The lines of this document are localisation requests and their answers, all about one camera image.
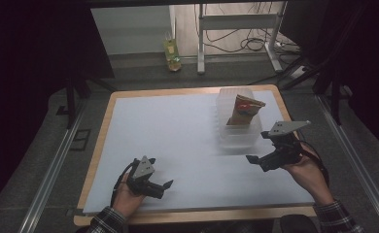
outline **black curtain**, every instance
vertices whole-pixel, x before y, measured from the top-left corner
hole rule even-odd
[[[350,106],[379,140],[379,1],[369,1],[340,64],[343,84],[354,93]]]
[[[112,78],[90,9],[0,1],[0,191],[68,78]]]

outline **clear container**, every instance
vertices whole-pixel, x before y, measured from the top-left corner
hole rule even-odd
[[[223,87],[217,98],[219,134],[224,148],[250,148],[256,143],[262,131],[259,112],[249,125],[226,125],[232,117],[237,94],[254,99],[253,92],[247,87]]]

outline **hand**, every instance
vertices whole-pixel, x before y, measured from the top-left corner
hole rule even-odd
[[[282,168],[287,170],[293,179],[313,196],[317,205],[324,206],[334,202],[323,173],[309,157],[304,155],[298,163],[285,165]]]
[[[116,211],[120,212],[125,217],[130,217],[135,211],[141,206],[142,201],[144,200],[144,195],[135,195],[126,185],[126,179],[128,178],[128,173],[126,173],[120,186],[118,188],[117,196],[114,200],[114,208]]]

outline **sleeve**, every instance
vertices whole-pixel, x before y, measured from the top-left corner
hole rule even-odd
[[[120,233],[126,218],[111,207],[105,207],[102,212],[90,222],[88,233]]]
[[[360,227],[340,201],[326,206],[314,206],[314,211],[320,221],[320,227],[324,233],[363,233]]]

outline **wooden frame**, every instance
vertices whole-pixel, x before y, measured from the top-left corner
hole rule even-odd
[[[278,88],[275,85],[249,85],[238,86],[248,87],[252,91],[270,90],[274,94],[275,100],[280,108],[284,120],[291,120],[284,101]],[[165,95],[189,95],[189,94],[208,94],[219,93],[221,87],[201,87],[201,88],[180,88],[180,89],[158,89],[158,90],[137,90],[137,91],[118,91],[111,95],[108,107],[101,125],[101,129],[96,141],[95,150],[89,164],[86,180],[79,199],[78,209],[82,210],[85,206],[87,196],[91,189],[96,169],[99,164],[105,138],[111,122],[113,109],[118,98],[165,96]],[[155,224],[171,222],[198,222],[198,221],[217,221],[217,220],[246,220],[277,218],[284,215],[301,214],[314,216],[312,206],[293,206],[293,207],[274,207],[274,208],[250,208],[250,209],[231,209],[218,211],[193,211],[193,212],[173,212],[173,213],[137,213],[128,220],[128,224]],[[90,224],[93,216],[74,216],[74,223],[78,226]]]

